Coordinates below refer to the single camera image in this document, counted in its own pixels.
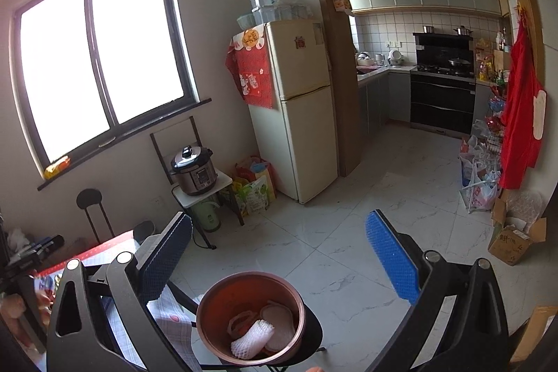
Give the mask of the white foam fruit net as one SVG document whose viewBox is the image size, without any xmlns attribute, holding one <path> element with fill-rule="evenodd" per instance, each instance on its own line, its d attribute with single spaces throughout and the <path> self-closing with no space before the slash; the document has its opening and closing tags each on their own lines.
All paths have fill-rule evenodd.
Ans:
<svg viewBox="0 0 558 372">
<path fill-rule="evenodd" d="M 231 353 L 240 360 L 251 360 L 271 340 L 274 325 L 264 319 L 257 319 L 242 337 L 231 343 Z"/>
</svg>

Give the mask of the black kitchen stove unit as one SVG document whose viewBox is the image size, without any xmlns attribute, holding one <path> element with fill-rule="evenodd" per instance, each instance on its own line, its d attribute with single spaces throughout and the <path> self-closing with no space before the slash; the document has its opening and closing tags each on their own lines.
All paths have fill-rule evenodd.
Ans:
<svg viewBox="0 0 558 372">
<path fill-rule="evenodd" d="M 410 123 L 456 136 L 471 132 L 476 101 L 473 38 L 416 32 L 410 73 Z"/>
</svg>

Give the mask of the blue plaid tablecloth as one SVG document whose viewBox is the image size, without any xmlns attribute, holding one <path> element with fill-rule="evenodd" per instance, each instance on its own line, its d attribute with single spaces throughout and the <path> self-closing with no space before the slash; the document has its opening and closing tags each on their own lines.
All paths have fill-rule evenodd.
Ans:
<svg viewBox="0 0 558 372">
<path fill-rule="evenodd" d="M 47 296 L 56 296 L 62 272 L 62 264 L 60 264 L 53 273 L 40 274 L 35 279 L 35 290 L 43 292 Z M 102 296 L 101 301 L 115 340 L 124 358 L 128 362 L 144 368 L 145 365 L 130 341 L 130 336 L 126 333 L 113 299 L 109 296 Z M 156 300 L 149 301 L 146 307 L 160 330 L 166 335 L 167 340 L 188 367 L 192 371 L 201 371 L 202 367 L 199 365 L 191 346 L 191 320 L 186 315 L 186 311 L 180 308 L 170 289 L 168 287 L 163 289 L 161 296 Z"/>
</svg>

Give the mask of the green thermos kettle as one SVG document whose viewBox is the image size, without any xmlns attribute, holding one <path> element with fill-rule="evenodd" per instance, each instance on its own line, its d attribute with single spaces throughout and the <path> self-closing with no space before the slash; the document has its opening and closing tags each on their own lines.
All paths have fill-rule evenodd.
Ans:
<svg viewBox="0 0 558 372">
<path fill-rule="evenodd" d="M 220 228 L 221 222 L 217 214 L 218 208 L 219 204 L 210 199 L 205 199 L 192 207 L 192 212 L 204 231 L 214 232 Z"/>
</svg>

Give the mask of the electric pressure cooker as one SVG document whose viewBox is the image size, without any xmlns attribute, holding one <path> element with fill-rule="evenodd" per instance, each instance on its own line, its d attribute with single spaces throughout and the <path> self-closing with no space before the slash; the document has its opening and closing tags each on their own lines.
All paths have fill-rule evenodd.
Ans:
<svg viewBox="0 0 558 372">
<path fill-rule="evenodd" d="M 213 151 L 207 147 L 188 145 L 173 157 L 170 174 L 187 195 L 201 195 L 217 183 L 212 156 Z"/>
</svg>

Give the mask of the small white side table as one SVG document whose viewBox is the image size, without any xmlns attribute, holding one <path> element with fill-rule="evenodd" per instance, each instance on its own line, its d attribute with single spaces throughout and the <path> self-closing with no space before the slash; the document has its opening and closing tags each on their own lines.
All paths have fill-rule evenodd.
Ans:
<svg viewBox="0 0 558 372">
<path fill-rule="evenodd" d="M 186 123 L 190 124 L 190 129 L 192 134 L 187 136 L 186 135 Z M 203 249 L 210 249 L 215 250 L 217 247 L 215 244 L 211 244 L 209 239 L 206 236 L 207 231 L 204 231 L 199 224 L 199 221 L 195 217 L 194 213 L 192 212 L 192 207 L 205 200 L 210 199 L 219 204 L 219 206 L 226 206 L 229 210 L 236 216 L 238 222 L 243 224 L 244 221 L 240 217 L 239 214 L 234 212 L 222 199 L 219 195 L 220 190 L 224 190 L 227 186 L 232 183 L 231 176 L 226 175 L 221 170 L 218 170 L 215 165 L 215 170 L 217 172 L 217 183 L 215 186 L 210 189 L 208 192 L 202 193 L 198 196 L 189 196 L 179 186 L 179 183 L 175 179 L 174 176 L 170 174 L 171 170 L 171 161 L 173 157 L 179 153 L 184 147 L 188 145 L 197 145 L 197 146 L 204 146 L 202 143 L 201 136 L 199 135 L 198 128 L 196 126 L 195 120 L 192 116 L 190 116 L 186 122 L 179 122 L 173 124 L 170 127 L 163 128 L 159 131 L 155 131 L 149 135 L 152 145 L 154 147 L 155 153 L 159 160 L 159 163 L 163 167 L 163 170 L 166 174 L 166 178 L 171 185 L 171 194 L 180 205 L 181 210 L 184 211 L 192 221 L 192 224 L 196 231 L 199 232 L 199 235 L 202 236 L 202 240 L 204 244 L 202 245 Z"/>
</svg>

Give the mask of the yellow orange item on sill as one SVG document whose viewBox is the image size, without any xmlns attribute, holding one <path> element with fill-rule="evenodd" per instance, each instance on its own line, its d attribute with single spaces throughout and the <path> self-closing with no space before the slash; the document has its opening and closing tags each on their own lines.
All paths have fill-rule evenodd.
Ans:
<svg viewBox="0 0 558 372">
<path fill-rule="evenodd" d="M 57 176 L 62 171 L 67 169 L 71 164 L 71 158 L 69 156 L 63 156 L 60 159 L 56 160 L 55 162 L 49 164 L 44 169 L 44 178 L 46 180 L 53 179 L 54 176 Z"/>
</svg>

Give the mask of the open cardboard box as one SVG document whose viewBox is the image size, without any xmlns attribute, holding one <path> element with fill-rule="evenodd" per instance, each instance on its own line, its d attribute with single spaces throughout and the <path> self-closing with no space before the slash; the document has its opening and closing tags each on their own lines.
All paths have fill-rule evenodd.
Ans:
<svg viewBox="0 0 558 372">
<path fill-rule="evenodd" d="M 488 252 L 505 264 L 519 263 L 533 244 L 546 241 L 548 222 L 541 213 L 538 192 L 503 190 L 491 213 L 493 233 Z"/>
</svg>

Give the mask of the plastic bags on floor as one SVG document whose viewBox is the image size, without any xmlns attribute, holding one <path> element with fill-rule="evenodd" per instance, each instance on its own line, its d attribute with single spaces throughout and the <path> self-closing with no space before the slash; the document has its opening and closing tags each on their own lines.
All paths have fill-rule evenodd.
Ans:
<svg viewBox="0 0 558 372">
<path fill-rule="evenodd" d="M 501 141 L 484 120 L 475 120 L 472 134 L 461 139 L 460 198 L 468 213 L 489 212 L 494 206 L 501 175 Z"/>
</svg>

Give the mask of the green shopping bag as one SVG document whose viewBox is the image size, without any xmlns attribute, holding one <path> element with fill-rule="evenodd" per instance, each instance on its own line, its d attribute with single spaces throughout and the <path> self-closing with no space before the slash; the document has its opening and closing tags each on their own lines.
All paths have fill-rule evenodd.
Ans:
<svg viewBox="0 0 558 372">
<path fill-rule="evenodd" d="M 242 219 L 266 211 L 276 199 L 271 163 L 257 155 L 236 163 L 232 183 L 219 195 Z"/>
</svg>

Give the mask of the cream two-door refrigerator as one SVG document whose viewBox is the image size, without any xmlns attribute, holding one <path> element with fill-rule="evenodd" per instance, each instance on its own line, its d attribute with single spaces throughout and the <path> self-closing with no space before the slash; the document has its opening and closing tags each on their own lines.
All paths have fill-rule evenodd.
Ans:
<svg viewBox="0 0 558 372">
<path fill-rule="evenodd" d="M 250 105 L 259 156 L 275 188 L 304 204 L 338 177 L 337 135 L 322 26 L 288 20 L 263 26 L 271 107 Z"/>
</svg>

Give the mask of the red hanging garment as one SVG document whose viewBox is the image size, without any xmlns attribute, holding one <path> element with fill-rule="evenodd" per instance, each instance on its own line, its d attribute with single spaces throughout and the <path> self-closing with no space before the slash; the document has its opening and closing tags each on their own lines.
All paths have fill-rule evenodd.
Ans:
<svg viewBox="0 0 558 372">
<path fill-rule="evenodd" d="M 519 20 L 511 52 L 506 104 L 501 116 L 504 137 L 499 185 L 509 191 L 521 187 L 527 169 L 535 167 L 542 145 L 542 139 L 534 135 L 534 100 L 540 93 L 546 96 L 546 91 L 536 75 L 533 47 L 525 23 L 524 18 Z"/>
</svg>

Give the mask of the dark framed window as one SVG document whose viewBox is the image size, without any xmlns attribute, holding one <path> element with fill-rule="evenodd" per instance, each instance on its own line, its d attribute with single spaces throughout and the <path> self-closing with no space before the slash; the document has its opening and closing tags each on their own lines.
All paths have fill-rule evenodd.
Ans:
<svg viewBox="0 0 558 372">
<path fill-rule="evenodd" d="M 9 37 L 16 107 L 43 186 L 204 104 L 178 0 L 28 0 Z M 70 166 L 46 180 L 63 156 Z"/>
</svg>

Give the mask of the red cloth fridge cover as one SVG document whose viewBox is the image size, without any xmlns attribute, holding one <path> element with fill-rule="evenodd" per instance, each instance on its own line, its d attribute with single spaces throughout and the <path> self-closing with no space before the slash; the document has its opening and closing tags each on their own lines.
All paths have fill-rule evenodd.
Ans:
<svg viewBox="0 0 558 372">
<path fill-rule="evenodd" d="M 231 38 L 225 66 L 247 105 L 272 108 L 271 61 L 264 24 Z"/>
</svg>

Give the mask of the white containers on fridge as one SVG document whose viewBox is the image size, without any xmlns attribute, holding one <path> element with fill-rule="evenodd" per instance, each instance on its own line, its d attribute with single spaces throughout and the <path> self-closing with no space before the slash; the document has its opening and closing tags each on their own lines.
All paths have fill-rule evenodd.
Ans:
<svg viewBox="0 0 558 372">
<path fill-rule="evenodd" d="M 312 17 L 302 0 L 249 0 L 251 9 L 236 18 L 241 30 L 276 21 L 305 20 Z"/>
</svg>

